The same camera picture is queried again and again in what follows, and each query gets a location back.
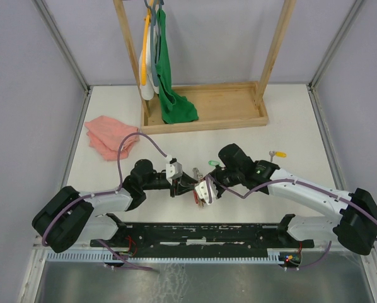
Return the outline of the grey key holder with rings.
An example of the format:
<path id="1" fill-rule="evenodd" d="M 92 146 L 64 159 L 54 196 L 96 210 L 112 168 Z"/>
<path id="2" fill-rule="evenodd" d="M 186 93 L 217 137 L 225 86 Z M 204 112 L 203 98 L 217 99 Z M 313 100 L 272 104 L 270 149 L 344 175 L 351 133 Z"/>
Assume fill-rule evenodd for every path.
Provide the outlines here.
<path id="1" fill-rule="evenodd" d="M 202 181 L 204 181 L 204 175 L 200 172 L 200 170 L 197 167 L 194 167 L 192 169 L 192 172 L 193 178 L 196 179 L 198 183 L 198 185 L 194 187 L 194 199 L 198 207 L 202 209 L 206 204 L 202 191 L 200 189 L 200 184 Z"/>

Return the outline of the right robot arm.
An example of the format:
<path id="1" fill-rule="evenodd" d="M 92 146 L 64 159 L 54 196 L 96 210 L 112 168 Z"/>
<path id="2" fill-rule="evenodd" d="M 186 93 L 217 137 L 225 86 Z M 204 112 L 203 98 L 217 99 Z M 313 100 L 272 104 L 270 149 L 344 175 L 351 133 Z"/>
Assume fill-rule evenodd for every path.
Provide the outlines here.
<path id="1" fill-rule="evenodd" d="M 358 188 L 353 193 L 319 186 L 296 177 L 277 164 L 253 161 L 236 144 L 218 153 L 222 166 L 205 176 L 195 187 L 199 199 L 211 204 L 225 191 L 242 185 L 248 192 L 260 192 L 291 200 L 319 213 L 317 217 L 285 215 L 276 231 L 277 242 L 290 247 L 305 240 L 337 241 L 346 249 L 368 255 L 377 241 L 377 204 L 371 193 Z"/>

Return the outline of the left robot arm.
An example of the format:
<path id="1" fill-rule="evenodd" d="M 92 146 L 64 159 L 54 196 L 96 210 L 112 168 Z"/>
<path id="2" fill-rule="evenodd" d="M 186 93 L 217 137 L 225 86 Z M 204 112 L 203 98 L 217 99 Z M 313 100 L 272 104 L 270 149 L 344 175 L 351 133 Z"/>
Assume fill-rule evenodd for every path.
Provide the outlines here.
<path id="1" fill-rule="evenodd" d="M 62 188 L 33 218 L 32 227 L 42 244 L 62 253 L 79 242 L 106 240 L 112 246 L 125 242 L 126 231 L 110 214 L 138 208 L 146 191 L 167 190 L 171 197 L 194 190 L 198 181 L 186 174 L 176 159 L 161 172 L 148 159 L 138 160 L 121 187 L 100 193 L 81 193 Z"/>

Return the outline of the green tag key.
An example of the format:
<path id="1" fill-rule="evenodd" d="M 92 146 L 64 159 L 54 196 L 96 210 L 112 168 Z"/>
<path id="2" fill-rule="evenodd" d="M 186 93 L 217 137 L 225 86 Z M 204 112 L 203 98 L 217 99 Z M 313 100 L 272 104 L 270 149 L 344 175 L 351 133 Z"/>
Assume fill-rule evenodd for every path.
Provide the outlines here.
<path id="1" fill-rule="evenodd" d="M 218 161 L 215 161 L 215 160 L 210 160 L 210 161 L 208 161 L 208 164 L 209 164 L 210 166 L 214 166 L 214 167 L 216 167 L 216 166 L 219 165 L 219 162 L 218 162 Z"/>

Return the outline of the yellow tag key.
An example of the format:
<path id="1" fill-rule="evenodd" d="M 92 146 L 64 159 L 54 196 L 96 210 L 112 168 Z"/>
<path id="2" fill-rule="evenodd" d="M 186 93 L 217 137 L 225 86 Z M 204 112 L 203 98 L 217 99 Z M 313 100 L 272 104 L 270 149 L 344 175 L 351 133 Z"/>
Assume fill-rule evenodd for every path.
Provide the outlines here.
<path id="1" fill-rule="evenodd" d="M 283 151 L 270 151 L 269 156 L 270 156 L 270 161 L 273 162 L 273 159 L 275 157 L 286 158 L 287 154 L 284 153 Z"/>

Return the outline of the green hanging garment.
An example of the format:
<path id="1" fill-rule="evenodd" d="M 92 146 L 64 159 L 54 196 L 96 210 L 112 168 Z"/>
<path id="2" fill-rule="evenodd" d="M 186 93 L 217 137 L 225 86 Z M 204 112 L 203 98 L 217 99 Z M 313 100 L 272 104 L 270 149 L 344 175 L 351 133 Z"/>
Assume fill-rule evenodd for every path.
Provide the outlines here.
<path id="1" fill-rule="evenodd" d="M 193 122 L 199 119 L 194 104 L 187 97 L 179 95 L 172 88 L 171 66 L 166 41 L 166 13 L 159 9 L 157 21 L 160 26 L 160 50 L 156 63 L 156 72 L 159 79 L 159 101 L 161 118 L 165 124 Z"/>

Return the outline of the wooden clothes rack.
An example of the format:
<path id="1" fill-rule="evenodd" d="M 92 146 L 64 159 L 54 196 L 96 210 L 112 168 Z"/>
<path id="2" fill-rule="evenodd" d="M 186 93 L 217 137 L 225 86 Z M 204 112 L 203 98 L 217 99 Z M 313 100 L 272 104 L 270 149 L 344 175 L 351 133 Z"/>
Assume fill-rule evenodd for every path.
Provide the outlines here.
<path id="1" fill-rule="evenodd" d="M 176 86 L 177 93 L 193 101 L 199 120 L 165 124 L 158 97 L 141 99 L 141 131 L 146 134 L 179 133 L 265 126 L 269 116 L 263 100 L 296 1 L 284 1 L 259 81 Z"/>

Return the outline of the pink folded cloth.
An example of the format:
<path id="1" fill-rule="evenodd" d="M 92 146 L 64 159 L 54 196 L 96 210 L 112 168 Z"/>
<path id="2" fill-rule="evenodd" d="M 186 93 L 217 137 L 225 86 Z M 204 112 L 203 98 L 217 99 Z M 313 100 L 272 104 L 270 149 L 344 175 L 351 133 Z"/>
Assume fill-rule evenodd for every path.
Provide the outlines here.
<path id="1" fill-rule="evenodd" d="M 107 116 L 97 117 L 85 122 L 88 130 L 89 147 L 98 152 L 106 161 L 116 161 L 117 152 L 122 140 L 131 133 L 139 131 L 139 128 L 124 124 Z"/>

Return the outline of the white hanging garment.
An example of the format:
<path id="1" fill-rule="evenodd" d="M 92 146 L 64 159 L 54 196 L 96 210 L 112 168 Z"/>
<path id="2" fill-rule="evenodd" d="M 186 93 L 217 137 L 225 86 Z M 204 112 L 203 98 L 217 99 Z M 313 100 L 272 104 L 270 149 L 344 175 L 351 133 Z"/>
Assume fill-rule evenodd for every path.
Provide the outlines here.
<path id="1" fill-rule="evenodd" d="M 146 35 L 146 50 L 142 50 L 139 57 L 139 76 L 141 95 L 144 100 L 151 100 L 160 92 L 158 75 L 156 73 L 155 58 L 155 40 L 157 31 L 151 34 L 148 31 Z"/>

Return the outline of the yellow clothes hanger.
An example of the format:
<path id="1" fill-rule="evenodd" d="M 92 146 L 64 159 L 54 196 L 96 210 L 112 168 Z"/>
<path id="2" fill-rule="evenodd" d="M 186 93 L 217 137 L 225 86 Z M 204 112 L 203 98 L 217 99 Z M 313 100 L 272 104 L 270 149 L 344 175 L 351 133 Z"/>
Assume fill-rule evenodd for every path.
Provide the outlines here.
<path id="1" fill-rule="evenodd" d="M 151 76 L 151 44 L 153 43 L 153 34 L 151 34 L 151 9 L 147 9 L 147 15 L 144 19 L 144 36 L 142 41 L 141 52 L 141 85 L 147 85 Z"/>

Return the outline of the grey clothes hanger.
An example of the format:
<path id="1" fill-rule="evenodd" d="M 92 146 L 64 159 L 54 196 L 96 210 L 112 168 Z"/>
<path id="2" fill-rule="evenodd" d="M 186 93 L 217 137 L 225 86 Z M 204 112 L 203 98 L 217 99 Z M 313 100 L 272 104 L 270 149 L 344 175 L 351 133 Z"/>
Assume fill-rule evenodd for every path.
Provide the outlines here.
<path id="1" fill-rule="evenodd" d="M 156 25 L 156 5 L 157 1 L 148 4 L 144 1 L 147 7 L 147 15 L 144 19 L 144 35 L 142 42 L 142 51 L 139 59 L 139 79 L 140 86 L 144 89 L 144 94 L 149 93 L 146 100 L 152 97 L 154 93 L 159 94 L 159 79 L 156 71 L 156 56 L 160 50 L 158 36 L 158 28 Z"/>

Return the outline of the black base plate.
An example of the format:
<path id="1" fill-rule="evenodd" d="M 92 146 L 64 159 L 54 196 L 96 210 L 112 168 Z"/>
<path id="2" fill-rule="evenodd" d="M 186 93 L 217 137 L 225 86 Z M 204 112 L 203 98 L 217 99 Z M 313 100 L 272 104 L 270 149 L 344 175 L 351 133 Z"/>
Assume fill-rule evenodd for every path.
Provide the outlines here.
<path id="1" fill-rule="evenodd" d="M 143 223 L 125 222 L 105 241 L 132 249 L 137 258 L 238 258 L 267 256 L 268 249 L 313 248 L 297 241 L 278 223 Z"/>

